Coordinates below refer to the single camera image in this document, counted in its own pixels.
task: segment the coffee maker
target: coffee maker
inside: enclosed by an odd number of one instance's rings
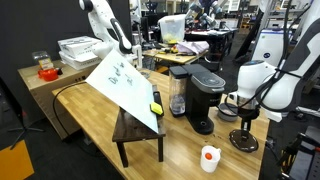
[[[188,73],[185,115],[197,133],[210,134],[214,124],[208,117],[209,108],[220,104],[225,81],[200,64],[182,67]]]

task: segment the yellow object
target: yellow object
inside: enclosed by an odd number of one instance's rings
[[[34,173],[24,140],[0,151],[0,179],[26,179]]]
[[[156,102],[152,102],[150,104],[150,108],[151,108],[151,111],[156,113],[156,114],[159,114],[161,115],[163,113],[162,111],[162,107],[160,106],[160,104],[156,103]]]

